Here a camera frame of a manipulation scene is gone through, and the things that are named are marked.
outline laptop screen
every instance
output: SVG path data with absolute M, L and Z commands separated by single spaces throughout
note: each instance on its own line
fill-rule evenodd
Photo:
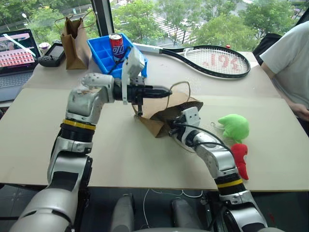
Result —
M 33 70 L 39 56 L 29 29 L 0 34 L 0 73 Z

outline brown paper bag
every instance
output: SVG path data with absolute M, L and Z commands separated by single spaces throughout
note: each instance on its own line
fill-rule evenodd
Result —
M 64 17 L 66 21 L 61 33 L 61 41 L 66 54 L 67 69 L 88 69 L 91 51 L 87 44 L 88 37 L 85 28 L 92 25 L 84 27 L 84 18 L 89 13 L 94 14 L 93 11 L 90 11 L 74 21 L 71 21 L 72 16 Z
M 196 106 L 198 110 L 202 108 L 203 103 L 195 98 L 188 97 L 185 93 L 173 93 L 169 98 L 144 99 L 142 106 L 143 115 L 139 120 L 147 127 L 155 138 L 168 135 L 170 130 L 168 121 L 174 120 L 180 116 L 181 111 Z M 137 106 L 133 105 L 137 115 Z

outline red plush toy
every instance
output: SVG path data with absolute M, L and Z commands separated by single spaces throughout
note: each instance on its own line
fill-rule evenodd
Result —
M 245 179 L 249 180 L 246 169 L 246 162 L 244 156 L 248 154 L 248 147 L 245 144 L 234 144 L 231 147 L 231 151 L 234 155 L 234 161 L 238 168 L 239 175 Z

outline green plush toy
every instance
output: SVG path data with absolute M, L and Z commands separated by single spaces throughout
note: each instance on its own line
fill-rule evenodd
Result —
M 236 114 L 224 116 L 218 120 L 224 126 L 223 136 L 241 143 L 249 135 L 249 122 L 246 118 Z

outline soda can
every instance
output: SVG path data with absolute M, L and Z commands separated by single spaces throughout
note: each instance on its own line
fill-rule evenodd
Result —
M 121 34 L 113 33 L 109 35 L 112 47 L 112 54 L 115 62 L 122 60 L 125 56 L 124 41 Z

